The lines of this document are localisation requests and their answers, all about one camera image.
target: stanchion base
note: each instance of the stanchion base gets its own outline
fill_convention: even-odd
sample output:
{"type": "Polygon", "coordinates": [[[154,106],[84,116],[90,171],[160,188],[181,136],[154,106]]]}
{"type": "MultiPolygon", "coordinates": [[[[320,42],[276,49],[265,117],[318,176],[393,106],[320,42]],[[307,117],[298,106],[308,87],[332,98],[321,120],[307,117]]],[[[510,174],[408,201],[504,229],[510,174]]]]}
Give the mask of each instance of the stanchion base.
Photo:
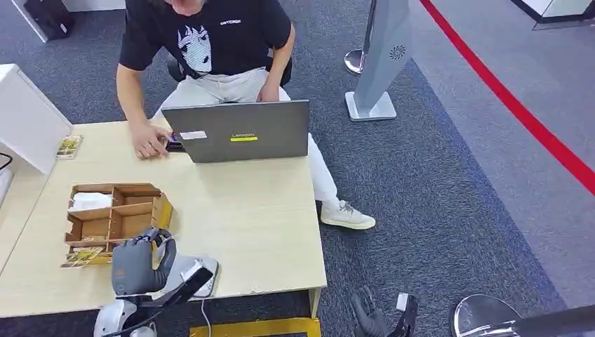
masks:
{"type": "Polygon", "coordinates": [[[381,119],[393,119],[396,118],[396,110],[392,105],[389,93],[385,93],[380,96],[376,105],[367,112],[358,111],[353,98],[353,91],[345,93],[345,100],[347,101],[347,109],[349,110],[349,118],[351,121],[377,121],[381,119]]]}
{"type": "Polygon", "coordinates": [[[345,66],[354,75],[361,75],[361,71],[363,70],[361,66],[361,54],[362,50],[356,49],[345,55],[345,66]]]}
{"type": "MultiPolygon", "coordinates": [[[[453,337],[460,337],[464,333],[469,333],[482,326],[516,321],[520,318],[521,316],[504,301],[496,297],[476,294],[460,301],[455,308],[450,326],[452,327],[453,337]]],[[[478,329],[476,333],[465,336],[485,336],[483,333],[485,333],[485,330],[478,329]]]]}

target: man's right arm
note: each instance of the man's right arm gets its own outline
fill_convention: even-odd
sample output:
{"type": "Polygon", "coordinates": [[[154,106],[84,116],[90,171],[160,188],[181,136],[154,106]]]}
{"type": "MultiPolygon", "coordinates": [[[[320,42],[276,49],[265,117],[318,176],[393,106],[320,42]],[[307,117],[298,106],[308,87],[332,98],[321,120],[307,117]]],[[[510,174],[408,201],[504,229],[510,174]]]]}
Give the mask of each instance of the man's right arm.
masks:
{"type": "Polygon", "coordinates": [[[141,71],[118,64],[116,89],[120,106],[130,124],[147,124],[143,107],[141,71]]]}
{"type": "Polygon", "coordinates": [[[151,158],[160,154],[167,155],[166,148],[159,138],[168,137],[169,131],[152,126],[147,120],[143,107],[142,72],[118,64],[116,71],[116,90],[120,106],[128,120],[136,156],[151,158]]]}

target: metal pole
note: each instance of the metal pole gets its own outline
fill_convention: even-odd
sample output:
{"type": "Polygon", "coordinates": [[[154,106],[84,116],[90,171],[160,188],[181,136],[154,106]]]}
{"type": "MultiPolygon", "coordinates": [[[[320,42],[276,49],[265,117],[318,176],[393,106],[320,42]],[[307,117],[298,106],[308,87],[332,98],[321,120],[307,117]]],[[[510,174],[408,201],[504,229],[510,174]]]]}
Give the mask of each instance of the metal pole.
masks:
{"type": "Polygon", "coordinates": [[[451,319],[453,337],[543,337],[595,330],[595,305],[529,318],[503,300],[476,294],[463,298],[451,319]]]}
{"type": "Polygon", "coordinates": [[[368,25],[366,26],[366,37],[363,40],[363,49],[355,49],[345,55],[345,66],[347,70],[354,75],[360,75],[363,71],[363,64],[366,54],[370,49],[370,36],[374,29],[374,14],[376,12],[376,0],[370,3],[370,14],[368,15],[368,25]]]}

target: yellow desk leg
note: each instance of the yellow desk leg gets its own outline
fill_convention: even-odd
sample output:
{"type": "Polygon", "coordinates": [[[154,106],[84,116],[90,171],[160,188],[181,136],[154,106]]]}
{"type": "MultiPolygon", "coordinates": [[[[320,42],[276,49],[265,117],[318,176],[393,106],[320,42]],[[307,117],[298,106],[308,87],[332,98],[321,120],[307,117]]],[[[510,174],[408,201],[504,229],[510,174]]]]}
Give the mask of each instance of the yellow desk leg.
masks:
{"type": "Polygon", "coordinates": [[[320,292],[322,288],[313,288],[308,290],[310,295],[310,313],[312,318],[316,318],[316,312],[318,311],[318,303],[320,302],[320,292]]]}

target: laptop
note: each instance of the laptop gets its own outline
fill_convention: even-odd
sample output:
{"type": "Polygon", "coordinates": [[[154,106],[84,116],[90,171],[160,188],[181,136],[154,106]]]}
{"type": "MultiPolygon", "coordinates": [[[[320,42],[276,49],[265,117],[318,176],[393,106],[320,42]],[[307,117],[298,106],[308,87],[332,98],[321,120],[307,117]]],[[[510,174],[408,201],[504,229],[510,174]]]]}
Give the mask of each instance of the laptop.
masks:
{"type": "Polygon", "coordinates": [[[161,111],[195,163],[308,154],[308,100],[224,103],[161,111]]]}

